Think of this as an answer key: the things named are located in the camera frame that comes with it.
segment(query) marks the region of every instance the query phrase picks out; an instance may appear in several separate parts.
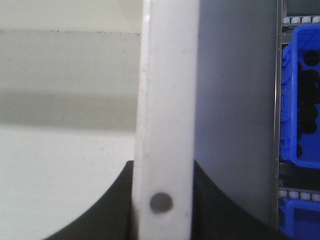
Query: blue plastic crate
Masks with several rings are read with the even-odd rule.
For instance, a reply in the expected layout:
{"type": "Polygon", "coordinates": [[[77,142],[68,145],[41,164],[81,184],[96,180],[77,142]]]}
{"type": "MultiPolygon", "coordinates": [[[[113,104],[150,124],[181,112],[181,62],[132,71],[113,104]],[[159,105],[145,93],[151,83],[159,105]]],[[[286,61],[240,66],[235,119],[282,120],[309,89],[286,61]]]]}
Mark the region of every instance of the blue plastic crate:
{"type": "Polygon", "coordinates": [[[320,240],[320,203],[286,198],[280,230],[298,240],[320,240]]]}
{"type": "Polygon", "coordinates": [[[297,27],[292,33],[290,44],[283,50],[280,157],[300,167],[320,169],[320,104],[316,104],[319,112],[315,120],[317,131],[313,134],[303,134],[302,138],[297,140],[298,63],[302,65],[302,70],[312,69],[320,73],[320,64],[308,66],[304,63],[304,54],[308,51],[320,53],[319,24],[297,27]],[[302,147],[300,157],[297,157],[297,144],[302,147]]]}

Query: white bottle cap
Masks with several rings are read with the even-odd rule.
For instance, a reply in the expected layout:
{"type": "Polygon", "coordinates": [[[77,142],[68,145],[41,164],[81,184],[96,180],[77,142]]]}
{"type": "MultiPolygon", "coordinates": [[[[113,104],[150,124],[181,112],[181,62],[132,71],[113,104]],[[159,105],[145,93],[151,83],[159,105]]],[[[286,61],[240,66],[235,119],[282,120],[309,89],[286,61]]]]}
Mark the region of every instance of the white bottle cap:
{"type": "Polygon", "coordinates": [[[320,194],[312,194],[311,195],[311,199],[313,200],[313,201],[317,201],[317,202],[320,202],[320,194]]]}
{"type": "Polygon", "coordinates": [[[318,24],[320,23],[320,16],[315,16],[312,18],[312,23],[313,24],[318,24]]]}
{"type": "Polygon", "coordinates": [[[300,192],[300,198],[302,200],[310,200],[311,194],[308,192],[300,192]]]}
{"type": "Polygon", "coordinates": [[[287,190],[279,190],[279,197],[280,198],[285,198],[286,196],[288,196],[287,190]]]}
{"type": "Polygon", "coordinates": [[[301,19],[299,16],[295,16],[291,19],[291,24],[299,24],[301,23],[301,19]]]}
{"type": "Polygon", "coordinates": [[[310,24],[311,23],[311,17],[310,16],[304,16],[301,20],[303,24],[310,24]]]}
{"type": "Polygon", "coordinates": [[[289,191],[289,197],[293,199],[299,198],[299,192],[298,191],[289,191]]]}
{"type": "Polygon", "coordinates": [[[282,24],[290,24],[290,17],[284,17],[282,19],[282,24]]]}

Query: black curved surface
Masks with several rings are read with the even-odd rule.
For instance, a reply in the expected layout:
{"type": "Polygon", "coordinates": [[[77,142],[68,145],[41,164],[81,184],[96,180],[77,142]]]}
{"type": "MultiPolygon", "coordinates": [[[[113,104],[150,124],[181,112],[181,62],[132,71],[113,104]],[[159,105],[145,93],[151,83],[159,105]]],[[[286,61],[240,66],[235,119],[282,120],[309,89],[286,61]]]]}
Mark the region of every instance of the black curved surface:
{"type": "Polygon", "coordinates": [[[83,215],[45,240],[130,239],[133,161],[128,161],[108,191],[83,215]]]}
{"type": "MultiPolygon", "coordinates": [[[[133,161],[128,161],[109,190],[87,212],[46,240],[132,240],[132,176],[133,161]]],[[[192,240],[288,239],[230,200],[195,162],[192,240]]]]}
{"type": "Polygon", "coordinates": [[[192,240],[289,240],[227,197],[195,162],[192,240]]]}

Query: white plastic bar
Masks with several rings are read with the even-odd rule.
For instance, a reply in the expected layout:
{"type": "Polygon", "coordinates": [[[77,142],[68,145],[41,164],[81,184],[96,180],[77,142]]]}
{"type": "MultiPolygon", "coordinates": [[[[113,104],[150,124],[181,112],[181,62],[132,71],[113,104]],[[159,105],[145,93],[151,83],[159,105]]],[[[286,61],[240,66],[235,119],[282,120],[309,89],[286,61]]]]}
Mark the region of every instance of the white plastic bar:
{"type": "Polygon", "coordinates": [[[199,0],[144,1],[132,189],[139,240],[191,236],[198,22],[199,0]]]}

